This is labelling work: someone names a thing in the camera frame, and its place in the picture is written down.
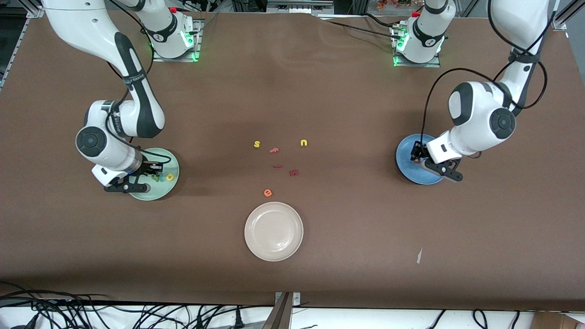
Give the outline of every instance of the brown tabletop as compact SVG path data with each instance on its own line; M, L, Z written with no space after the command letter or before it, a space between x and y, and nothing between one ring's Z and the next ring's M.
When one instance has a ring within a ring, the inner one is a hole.
M147 65L135 23L112 19ZM455 19L448 32L440 69L405 68L385 37L309 15L220 14L199 62L149 74L166 126L135 144L171 150L181 177L143 202L105 193L74 145L88 106L121 97L122 82L32 20L0 92L0 277L118 300L270 304L295 290L313 306L585 310L585 88L564 32L546 38L542 101L510 140L463 159L462 183L416 185L394 163L441 72L493 76L505 64L510 48L487 20ZM476 79L443 79L427 133L452 126L450 91ZM541 85L537 70L530 99ZM282 262L244 240L267 201L304 224Z

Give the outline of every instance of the green plate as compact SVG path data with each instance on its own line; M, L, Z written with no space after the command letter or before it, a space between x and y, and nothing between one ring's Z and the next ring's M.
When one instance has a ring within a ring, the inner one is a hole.
M144 176L142 175L138 181L138 183L145 183L150 186L150 191L146 193L130 193L131 196L137 198L138 200L142 201L152 201L159 198L162 198L169 193L173 187L177 184L177 180L179 180L179 162L177 158L169 151L161 148L151 148L146 149L146 151L157 153L160 155L166 155L171 158L171 162L165 163L163 165L163 172L160 175L160 180L155 181L151 178L151 175ZM165 157L150 155L146 153L142 153L149 161L159 161L165 162L168 160ZM171 173L175 176L175 178L171 181L167 180L167 175Z

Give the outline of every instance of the gray floor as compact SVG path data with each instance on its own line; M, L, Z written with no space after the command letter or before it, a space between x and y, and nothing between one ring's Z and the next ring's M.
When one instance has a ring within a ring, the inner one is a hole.
M564 8L570 0L560 0L559 9ZM554 4L554 0L550 0L550 5ZM481 0L471 12L470 17L487 17L486 0ZM581 78L585 81L585 9L582 9L567 23L567 34L569 35L569 42L573 49L573 54Z

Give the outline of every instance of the white surface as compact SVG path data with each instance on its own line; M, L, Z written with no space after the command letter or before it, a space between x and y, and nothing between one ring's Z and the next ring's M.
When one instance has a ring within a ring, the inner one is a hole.
M142 306L123 306L127 310L141 310ZM158 314L166 314L176 306L170 306L162 309ZM197 315L199 306L189 306L191 319ZM270 314L271 307L259 307L242 310L242 320L244 323L258 323L265 321ZM373 309L306 309L295 308L292 312L291 329L301 329L317 325L315 329L343 329L343 328L367 328L367 329L427 329L435 321L439 314L438 310L373 310ZM488 327L491 329L509 329L515 316L513 311L486 311ZM0 309L0 329L9 329L17 325L26 324L35 314L28 307L6 307ZM92 313L89 313L90 321L95 329L105 328L99 319ZM100 311L100 315L114 329L132 328L134 323L140 317L139 313L125 313L112 308ZM170 315L181 321L187 321L188 313L181 309ZM518 319L515 329L529 329L534 314L531 312L522 312ZM585 321L585 314L570 314L571 317ZM146 328L156 322L151 318L146 321L141 328ZM226 313L214 318L209 328L225 328L233 325L235 322L235 313ZM49 329L49 322L45 319L37 322L37 329ZM175 324L166 321L156 325L159 329L174 329ZM468 310L447 311L441 318L436 329L457 329L457 328L479 328L473 321L472 312Z
M248 216L244 228L250 251L269 262L292 256L301 246L302 235L301 217L295 209L281 202L258 206Z

